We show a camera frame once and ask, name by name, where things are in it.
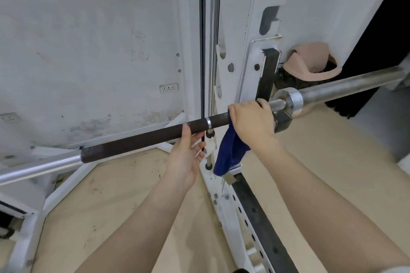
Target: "forearm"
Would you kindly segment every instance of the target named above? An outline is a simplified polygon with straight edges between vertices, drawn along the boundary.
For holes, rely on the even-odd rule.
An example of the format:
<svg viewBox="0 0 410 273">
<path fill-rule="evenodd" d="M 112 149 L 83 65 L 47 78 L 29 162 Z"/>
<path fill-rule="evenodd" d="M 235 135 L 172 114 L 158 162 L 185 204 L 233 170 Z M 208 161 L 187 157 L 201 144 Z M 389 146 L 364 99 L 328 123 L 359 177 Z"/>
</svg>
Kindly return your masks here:
<svg viewBox="0 0 410 273">
<path fill-rule="evenodd" d="M 166 173 L 136 211 L 79 267 L 77 273 L 149 273 L 187 190 Z"/>
<path fill-rule="evenodd" d="M 378 272 L 410 260 L 369 218 L 273 137 L 251 147 L 292 218 L 329 272 Z"/>
</svg>

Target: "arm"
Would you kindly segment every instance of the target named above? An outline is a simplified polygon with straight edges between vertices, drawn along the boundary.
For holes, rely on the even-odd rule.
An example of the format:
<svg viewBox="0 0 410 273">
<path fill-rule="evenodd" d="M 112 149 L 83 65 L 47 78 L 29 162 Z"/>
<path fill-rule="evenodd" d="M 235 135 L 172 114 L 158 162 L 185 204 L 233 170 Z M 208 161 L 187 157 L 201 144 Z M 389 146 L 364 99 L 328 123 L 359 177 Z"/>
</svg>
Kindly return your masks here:
<svg viewBox="0 0 410 273">
<path fill-rule="evenodd" d="M 268 103 L 230 105 L 238 136 L 267 168 L 300 232 L 328 272 L 380 272 L 410 259 L 375 223 L 274 137 Z"/>
<path fill-rule="evenodd" d="M 187 191 L 193 186 L 205 142 L 182 128 L 167 161 L 167 172 L 135 212 L 89 256 L 76 273 L 149 273 L 164 246 Z"/>
</svg>

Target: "person's left arm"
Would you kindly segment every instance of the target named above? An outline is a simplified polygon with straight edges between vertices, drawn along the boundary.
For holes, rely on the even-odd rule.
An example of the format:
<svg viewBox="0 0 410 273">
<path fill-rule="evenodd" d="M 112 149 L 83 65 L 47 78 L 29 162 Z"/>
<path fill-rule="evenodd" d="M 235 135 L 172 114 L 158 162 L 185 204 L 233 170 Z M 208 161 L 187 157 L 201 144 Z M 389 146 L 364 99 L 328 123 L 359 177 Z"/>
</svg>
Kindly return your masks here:
<svg viewBox="0 0 410 273">
<path fill-rule="evenodd" d="M 76 273 L 149 273 L 164 246 L 187 191 L 193 186 L 204 158 L 203 136 L 191 136 L 189 126 L 172 148 L 167 171 L 135 212 L 94 251 Z"/>
</svg>

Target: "beige floor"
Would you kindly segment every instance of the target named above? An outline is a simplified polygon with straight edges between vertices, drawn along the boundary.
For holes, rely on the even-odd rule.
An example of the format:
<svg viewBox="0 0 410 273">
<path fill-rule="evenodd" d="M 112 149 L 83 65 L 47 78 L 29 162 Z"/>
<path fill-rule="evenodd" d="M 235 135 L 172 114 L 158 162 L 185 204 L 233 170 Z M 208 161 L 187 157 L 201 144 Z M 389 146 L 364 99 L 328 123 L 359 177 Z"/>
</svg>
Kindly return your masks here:
<svg viewBox="0 0 410 273">
<path fill-rule="evenodd" d="M 325 106 L 296 119 L 280 141 L 359 207 L 410 255 L 410 178 L 375 140 Z M 72 273 L 141 203 L 165 171 L 151 150 L 95 168 L 48 216 L 34 273 Z M 243 173 L 300 272 L 325 272 L 301 236 L 274 181 L 249 152 Z M 234 270 L 199 178 L 188 193 L 154 272 Z"/>
</svg>

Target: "blue cloth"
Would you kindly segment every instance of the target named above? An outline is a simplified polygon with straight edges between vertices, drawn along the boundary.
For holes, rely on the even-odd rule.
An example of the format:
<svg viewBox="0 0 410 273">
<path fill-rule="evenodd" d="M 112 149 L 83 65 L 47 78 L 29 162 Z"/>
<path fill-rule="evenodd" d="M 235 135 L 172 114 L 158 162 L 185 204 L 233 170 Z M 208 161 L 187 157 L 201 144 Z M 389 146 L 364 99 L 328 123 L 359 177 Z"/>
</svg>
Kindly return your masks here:
<svg viewBox="0 0 410 273">
<path fill-rule="evenodd" d="M 223 136 L 221 145 L 219 146 L 214 174 L 222 176 L 231 168 L 235 168 L 236 165 L 241 162 L 245 153 L 249 150 L 249 146 L 241 141 L 233 128 L 232 121 L 229 119 L 229 128 Z"/>
</svg>

